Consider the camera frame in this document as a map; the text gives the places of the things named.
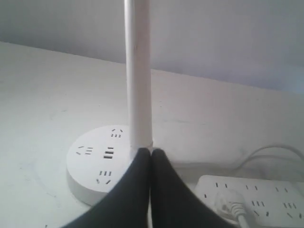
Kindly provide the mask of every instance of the round power strip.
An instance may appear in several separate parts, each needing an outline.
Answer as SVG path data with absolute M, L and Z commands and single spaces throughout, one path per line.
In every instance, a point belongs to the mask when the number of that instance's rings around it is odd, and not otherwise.
M 68 185 L 77 199 L 94 205 L 121 179 L 131 161 L 128 126 L 96 128 L 80 136 L 68 151 Z

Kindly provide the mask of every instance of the white table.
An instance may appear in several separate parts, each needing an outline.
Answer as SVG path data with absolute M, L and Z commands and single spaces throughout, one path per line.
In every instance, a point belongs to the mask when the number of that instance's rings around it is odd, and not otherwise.
M 275 142 L 304 151 L 302 95 L 153 70 L 152 105 L 155 146 L 177 167 L 224 170 Z M 88 209 L 67 187 L 71 143 L 127 124 L 125 65 L 0 43 L 0 120 L 0 227 L 57 228 Z

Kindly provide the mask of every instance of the white pole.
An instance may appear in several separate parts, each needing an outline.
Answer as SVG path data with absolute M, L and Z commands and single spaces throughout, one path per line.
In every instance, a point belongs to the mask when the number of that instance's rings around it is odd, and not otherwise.
M 131 157 L 152 148 L 149 0 L 124 0 Z

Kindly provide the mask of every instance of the rectangular power strip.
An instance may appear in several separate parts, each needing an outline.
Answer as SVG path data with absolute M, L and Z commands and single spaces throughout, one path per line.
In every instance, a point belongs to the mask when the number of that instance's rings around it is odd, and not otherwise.
M 195 188 L 197 197 L 216 211 L 218 192 L 233 189 L 243 195 L 252 227 L 304 228 L 304 183 L 221 176 L 201 176 Z

